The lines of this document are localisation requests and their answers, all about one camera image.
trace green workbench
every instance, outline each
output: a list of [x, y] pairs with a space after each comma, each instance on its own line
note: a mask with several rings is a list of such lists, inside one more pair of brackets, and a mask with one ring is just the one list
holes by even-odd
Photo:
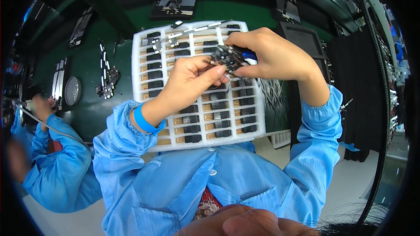
[[[150, 21], [149, 13], [153, 5], [142, 6], [127, 10], [126, 13], [132, 20], [138, 31], [156, 26], [171, 24], [172, 21]], [[225, 20], [233, 19], [245, 21], [249, 30], [260, 27], [275, 28], [277, 22], [272, 19], [270, 9], [255, 5], [199, 0], [196, 3], [196, 11], [191, 22], [202, 20]], [[320, 39], [329, 41], [332, 35], [318, 29], [309, 23], [302, 21], [306, 27], [315, 29]], [[76, 105], [69, 107], [69, 111], [58, 112], [85, 141], [92, 141], [93, 137], [106, 129], [106, 117], [112, 113], [112, 108], [123, 101], [133, 98], [131, 85], [131, 45], [132, 40], [126, 40], [117, 45], [115, 58], [112, 57], [114, 43], [118, 37], [117, 31], [105, 20], [98, 18], [89, 24], [83, 45], [72, 50], [67, 50], [67, 40], [61, 42], [50, 53], [45, 55], [35, 66], [33, 84], [40, 85], [46, 95], [51, 94], [52, 79], [55, 71], [54, 64], [65, 56], [71, 58], [71, 66], [68, 76], [75, 76], [81, 81], [81, 97]], [[99, 66], [100, 49], [99, 43], [107, 46], [110, 65], [115, 65], [121, 78], [116, 85], [114, 96], [105, 100], [95, 93], [97, 83], [100, 83], [102, 70]], [[287, 86], [284, 84], [283, 92], [287, 101]], [[274, 117], [273, 111], [266, 112], [266, 131], [280, 131], [288, 129], [286, 120], [287, 111], [283, 111]]]

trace gray cable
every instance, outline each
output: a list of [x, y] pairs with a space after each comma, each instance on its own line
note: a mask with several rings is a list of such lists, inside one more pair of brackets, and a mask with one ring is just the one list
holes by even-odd
[[20, 107], [20, 106], [18, 106], [18, 105], [19, 105], [19, 103], [15, 103], [15, 107], [17, 107], [18, 109], [22, 110], [22, 111], [23, 111], [24, 113], [26, 113], [29, 117], [31, 117], [31, 118], [33, 118], [34, 120], [36, 120], [37, 122], [41, 123], [41, 124], [42, 124], [42, 125], [44, 125], [45, 127], [47, 127], [47, 128], [49, 128], [49, 129], [51, 129], [51, 130], [55, 131], [56, 133], [58, 133], [58, 134], [60, 134], [60, 135], [63, 135], [63, 136], [66, 136], [66, 137], [69, 137], [69, 138], [72, 138], [72, 139], [75, 139], [75, 140], [77, 140], [78, 142], [80, 142], [81, 144], [93, 144], [92, 142], [85, 142], [85, 141], [80, 140], [80, 139], [77, 139], [77, 138], [75, 138], [75, 137], [73, 137], [73, 136], [71, 136], [71, 135], [69, 135], [69, 134], [62, 133], [62, 132], [60, 132], [60, 131], [56, 130], [55, 128], [51, 127], [51, 126], [50, 126], [50, 125], [48, 125], [47, 123], [45, 123], [45, 122], [41, 121], [40, 119], [36, 118], [34, 115], [32, 115], [31, 113], [29, 113], [29, 111], [27, 111], [25, 108]]

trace foam tray compartment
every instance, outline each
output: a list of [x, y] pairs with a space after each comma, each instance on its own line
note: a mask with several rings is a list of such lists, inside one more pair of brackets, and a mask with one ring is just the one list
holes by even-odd
[[[147, 53], [148, 49], [151, 48], [151, 45], [148, 46], [141, 46], [140, 42], [141, 39], [147, 38], [148, 34], [159, 32], [160, 36], [155, 38], [163, 39], [168, 35], [183, 31], [186, 29], [192, 28], [199, 28], [208, 24], [215, 23], [217, 21], [201, 21], [195, 23], [186, 23], [182, 24], [181, 26], [177, 27], [176, 29], [172, 29], [170, 25], [159, 27], [159, 28], [152, 28], [148, 30], [144, 30], [134, 35], [133, 37], [133, 49], [131, 53], [131, 76], [132, 76], [132, 83], [133, 83], [133, 97], [134, 100], [137, 102], [146, 102], [153, 97], [147, 97], [150, 91], [159, 91], [163, 89], [162, 87], [153, 87], [152, 89], [148, 89], [149, 82], [154, 81], [163, 81], [163, 85], [166, 85], [166, 82], [169, 78], [169, 73], [172, 70], [172, 63], [176, 62], [176, 59], [186, 56], [195, 56], [201, 55], [204, 48], [207, 47], [214, 47], [215, 45], [203, 45], [205, 41], [217, 41], [218, 44], [223, 45], [223, 42], [228, 38], [229, 31], [241, 31], [247, 32], [248, 27], [245, 22], [240, 21], [231, 21], [228, 23], [223, 23], [220, 27], [216, 27], [213, 29], [207, 29], [199, 32], [195, 32], [192, 34], [187, 35], [186, 37], [178, 38], [178, 42], [188, 42], [188, 47], [182, 48], [171, 48], [170, 45], [165, 42], [162, 42], [163, 51], [159, 55], [156, 55], [155, 52]], [[237, 28], [226, 28], [229, 24], [238, 24], [239, 29]], [[175, 51], [178, 50], [189, 50], [189, 55], [177, 55], [174, 56]], [[177, 54], [188, 54], [187, 51], [183, 53], [177, 52]], [[153, 71], [161, 71], [162, 76], [156, 77], [153, 79], [148, 78], [149, 72]], [[194, 106], [197, 106], [197, 112], [190, 112], [190, 113], [183, 113], [180, 114], [175, 113], [170, 115], [167, 118], [167, 126], [164, 130], [162, 130], [158, 135], [158, 141], [156, 146], [150, 148], [148, 152], [156, 152], [156, 151], [168, 151], [168, 150], [179, 150], [179, 149], [194, 149], [194, 148], [202, 148], [202, 147], [213, 147], [225, 144], [234, 144], [244, 141], [251, 141], [258, 136], [261, 136], [265, 133], [265, 115], [264, 115], [264, 97], [263, 93], [261, 92], [257, 82], [254, 79], [248, 80], [248, 84], [246, 86], [238, 86], [232, 87], [231, 83], [235, 81], [239, 81], [242, 79], [239, 78], [232, 78], [232, 76], [227, 75], [230, 79], [230, 82], [225, 84], [225, 88], [218, 87], [213, 90], [205, 91], [203, 95], [210, 95], [211, 93], [223, 92], [225, 93], [225, 98], [220, 100], [214, 101], [204, 101], [202, 96], [200, 96], [195, 102]], [[233, 97], [233, 92], [242, 90], [242, 89], [252, 89], [252, 95], [249, 96], [240, 96], [240, 97]], [[241, 106], [239, 104], [239, 100], [243, 98], [253, 98], [254, 104], [251, 105], [244, 105]], [[222, 109], [212, 109], [212, 103], [214, 102], [225, 102], [227, 104], [226, 108]], [[241, 111], [244, 110], [246, 112], [254, 112], [253, 114], [246, 114], [242, 115]], [[227, 118], [222, 119], [212, 119], [214, 117], [214, 113], [216, 115], [218, 113], [223, 113], [224, 115], [226, 112], [228, 113]], [[182, 118], [190, 117], [190, 116], [198, 116], [198, 121], [196, 123], [183, 123]], [[242, 118], [254, 117], [251, 123], [242, 124]], [[221, 121], [229, 121], [230, 124], [226, 127], [226, 123], [224, 123], [223, 127], [220, 126]], [[215, 123], [218, 124], [220, 128], [214, 128]], [[183, 129], [189, 129], [189, 126], [199, 126], [199, 131], [196, 133], [182, 133]], [[188, 141], [193, 140], [195, 143], [185, 143], [186, 136]]]

